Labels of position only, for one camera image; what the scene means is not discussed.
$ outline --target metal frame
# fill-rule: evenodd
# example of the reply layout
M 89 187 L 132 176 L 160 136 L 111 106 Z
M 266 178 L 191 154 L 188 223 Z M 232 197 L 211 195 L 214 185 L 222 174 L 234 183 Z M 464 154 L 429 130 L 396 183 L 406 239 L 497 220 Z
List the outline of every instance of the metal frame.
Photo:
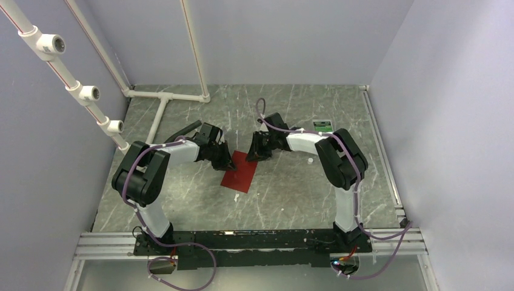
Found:
M 376 236 L 389 236 L 394 233 L 398 233 L 402 229 L 367 229 Z M 390 256 L 398 243 L 399 238 L 393 238 L 388 241 L 378 241 L 371 239 L 373 252 L 371 253 L 358 253 L 359 256 Z M 134 244 L 136 239 L 130 232 L 112 232 L 112 233 L 101 233 L 101 232 L 86 232 L 82 233 L 75 250 L 75 257 L 73 259 L 72 267 L 66 281 L 64 291 L 76 291 L 80 277 L 82 275 L 82 269 L 86 261 L 103 261 L 103 260 L 139 260 L 148 261 L 155 258 L 155 256 L 135 256 L 133 254 Z M 229 251 L 237 252 L 238 249 L 230 249 Z M 348 255 L 347 253 L 331 253 L 331 258 L 339 258 L 341 256 Z M 405 235 L 404 242 L 401 244 L 397 255 L 416 255 L 419 258 L 423 258 L 424 266 L 430 264 L 428 261 L 428 252 L 419 229 L 410 229 Z M 435 277 L 431 272 L 431 269 L 422 268 L 424 272 L 424 278 L 427 282 L 428 279 L 434 278 L 430 284 L 435 282 Z
M 373 130 L 373 136 L 375 137 L 376 147 L 378 149 L 378 154 L 380 155 L 380 160 L 382 161 L 382 167 L 384 168 L 384 173 L 387 178 L 387 183 L 389 185 L 389 190 L 391 192 L 391 196 L 393 201 L 396 204 L 401 205 L 401 199 L 398 195 L 398 188 L 396 188 L 395 178 L 393 177 L 393 171 L 391 170 L 391 165 L 389 164 L 389 159 L 387 158 L 386 149 L 384 148 L 384 143 L 382 142 L 382 136 L 380 135 L 380 131 L 378 130 L 378 125 L 376 123 L 375 114 L 373 113 L 373 109 L 371 106 L 371 102 L 369 100 L 369 95 L 366 90 L 361 90 L 362 101 L 366 107 L 366 111 L 370 116 L 371 129 Z
M 427 290 L 439 290 L 439 284 L 437 284 L 437 280 L 435 279 L 435 274 L 432 269 L 432 264 L 430 263 L 430 259 L 428 255 L 418 255 L 419 267 L 421 268 L 421 273 L 423 274 L 423 279 L 425 281 L 425 285 L 427 286 Z

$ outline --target pipe fitting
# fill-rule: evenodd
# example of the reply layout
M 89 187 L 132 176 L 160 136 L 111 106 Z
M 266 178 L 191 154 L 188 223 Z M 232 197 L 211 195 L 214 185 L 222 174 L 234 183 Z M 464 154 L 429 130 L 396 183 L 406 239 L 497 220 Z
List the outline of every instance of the pipe fitting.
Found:
M 46 35 L 33 25 L 33 30 L 27 33 L 18 31 L 18 35 L 45 62 L 55 59 L 66 50 L 66 44 L 59 35 Z
M 36 47 L 40 52 L 48 55 L 62 55 L 66 50 L 64 40 L 60 35 L 43 34 L 36 42 Z
M 121 120 L 111 120 L 107 126 L 107 131 L 110 133 L 122 133 L 124 130 L 124 123 Z
M 93 102 L 92 100 L 86 100 L 85 98 L 82 98 L 81 97 L 81 92 L 82 92 L 82 89 L 84 88 L 84 86 L 82 86 L 82 84 L 77 81 L 77 85 L 73 88 L 68 88 L 66 86 L 64 86 L 66 88 L 66 91 L 69 92 L 70 95 L 72 95 L 75 100 L 77 100 L 77 102 L 79 102 L 80 105 L 86 107 L 86 106 L 89 106 L 91 105 L 91 103 Z
M 98 101 L 100 99 L 100 89 L 97 86 L 82 86 L 79 98 L 84 101 Z
M 207 94 L 207 96 L 205 95 L 200 95 L 200 103 L 209 103 L 210 102 L 210 94 Z
M 102 128 L 108 136 L 115 136 L 123 132 L 125 124 L 121 120 L 110 120 L 109 117 L 105 117 L 105 122 L 97 122 L 98 126 Z

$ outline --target red rectangle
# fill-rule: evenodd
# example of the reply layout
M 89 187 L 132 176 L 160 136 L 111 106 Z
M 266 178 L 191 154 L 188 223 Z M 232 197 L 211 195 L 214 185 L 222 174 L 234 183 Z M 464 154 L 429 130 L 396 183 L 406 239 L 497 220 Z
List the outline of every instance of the red rectangle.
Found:
M 223 180 L 221 180 L 223 187 L 248 193 L 257 168 L 257 162 L 247 162 L 245 160 L 246 156 L 246 153 L 234 151 L 232 161 L 234 161 L 237 170 L 225 172 Z

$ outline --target white pvc pipe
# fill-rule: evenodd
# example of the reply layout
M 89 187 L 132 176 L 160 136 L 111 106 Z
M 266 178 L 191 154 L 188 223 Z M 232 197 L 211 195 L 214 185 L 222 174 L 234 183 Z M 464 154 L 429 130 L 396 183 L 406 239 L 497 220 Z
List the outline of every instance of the white pvc pipe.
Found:
M 129 88 L 129 83 L 128 83 L 126 77 L 125 78 L 123 77 L 125 74 L 123 74 L 123 76 L 122 76 L 122 73 L 120 73 L 118 68 L 114 65 L 114 62 L 107 54 L 107 51 L 105 50 L 104 46 L 98 39 L 95 31 L 91 28 L 91 26 L 87 22 L 87 19 L 85 18 L 84 14 L 82 14 L 82 11 L 80 11 L 75 0 L 64 0 L 64 2 L 66 2 L 68 7 L 70 8 L 70 10 L 72 11 L 73 16 L 75 16 L 75 18 L 79 22 L 79 25 L 82 27 L 83 31 L 85 32 L 85 35 L 87 35 L 87 37 L 93 44 L 94 48 L 98 52 L 98 55 L 100 56 L 102 61 L 104 61 L 105 66 L 107 67 L 107 69 L 109 70 L 111 75 L 116 80 L 116 83 L 118 83 L 119 88 L 121 89 L 121 91 L 123 92 L 125 97 L 127 97 L 127 92 L 130 90 L 130 88 Z
M 0 1 L 0 10 L 5 13 L 7 18 L 21 33 L 32 31 L 32 24 L 14 1 Z
M 72 73 L 70 73 L 68 68 L 59 58 L 54 58 L 51 61 L 47 61 L 47 64 L 59 77 L 59 79 L 61 79 L 64 85 L 66 85 L 66 87 L 70 89 L 77 86 L 77 80 L 75 77 L 73 77 Z
M 146 97 L 146 98 L 166 98 L 168 100 L 188 100 L 188 101 L 199 101 L 202 103 L 207 103 L 210 101 L 210 97 L 206 98 L 203 95 L 184 95 L 184 94 L 175 94 L 170 92 L 143 92 L 143 91 L 134 91 L 129 90 L 127 92 L 127 97 Z
M 201 54 L 198 52 L 198 41 L 196 40 L 195 29 L 192 25 L 191 21 L 191 13 L 189 9 L 189 0 L 180 0 L 182 6 L 182 12 L 184 13 L 184 21 L 185 26 L 187 27 L 187 33 L 189 36 L 189 42 L 191 43 L 191 48 L 193 50 L 193 55 L 195 57 L 196 62 L 196 71 L 198 72 L 198 78 L 200 79 L 200 86 L 202 87 L 202 94 L 206 98 L 209 96 L 209 91 L 207 90 L 207 81 L 205 80 L 204 68 L 202 66 Z
M 18 35 L 27 43 L 34 53 L 55 72 L 64 83 L 66 90 L 75 100 L 96 119 L 96 123 L 106 135 L 112 138 L 123 154 L 129 150 L 129 144 L 119 135 L 123 131 L 123 122 L 109 120 L 94 103 L 99 98 L 99 90 L 95 86 L 82 86 L 66 66 L 61 62 L 58 55 L 65 51 L 64 40 L 58 35 L 45 35 L 32 25 L 23 12 L 13 0 L 0 0 L 0 10 L 11 20 L 18 29 Z
M 153 143 L 153 139 L 155 138 L 155 133 L 157 132 L 159 123 L 161 123 L 162 114 L 164 113 L 164 109 L 166 108 L 167 103 L 168 103 L 168 98 L 161 98 L 161 103 L 159 104 L 157 113 L 155 113 L 155 117 L 153 118 L 152 127 L 150 128 L 150 132 L 148 133 L 148 137 L 146 138 L 147 144 Z

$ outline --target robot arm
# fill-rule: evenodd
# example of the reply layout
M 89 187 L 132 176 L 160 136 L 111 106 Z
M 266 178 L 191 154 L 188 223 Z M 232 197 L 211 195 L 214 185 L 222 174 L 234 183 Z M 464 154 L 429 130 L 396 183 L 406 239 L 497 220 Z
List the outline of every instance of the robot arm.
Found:
M 180 135 L 194 128 L 188 126 L 187 130 L 180 131 Z M 150 145 L 141 141 L 136 141 L 130 146 L 111 183 L 120 195 L 136 158 L 149 147 Z M 186 138 L 183 144 L 148 152 L 138 163 L 139 167 L 146 167 L 146 170 L 143 172 L 136 169 L 128 182 L 127 199 L 137 207 L 149 231 L 162 243 L 173 242 L 173 224 L 166 218 L 157 200 L 166 169 L 168 166 L 202 160 L 210 161 L 215 170 L 235 170 L 227 142 L 222 140 L 222 130 L 208 123 L 201 124 L 200 131 L 192 138 Z
M 274 127 L 289 130 L 278 113 L 273 113 L 264 119 Z M 292 130 L 301 131 L 302 129 L 293 128 Z M 339 137 L 348 148 L 361 172 L 361 177 L 364 178 L 368 163 L 350 133 L 345 129 L 339 129 L 334 132 L 334 135 Z M 315 134 L 280 132 L 268 129 L 263 124 L 260 131 L 253 133 L 247 160 L 266 160 L 272 156 L 274 149 L 318 155 L 327 179 L 336 189 L 335 225 L 345 233 L 358 228 L 353 217 L 354 195 L 350 190 L 356 181 L 356 173 L 351 167 L 348 157 L 343 154 L 342 149 L 333 138 Z

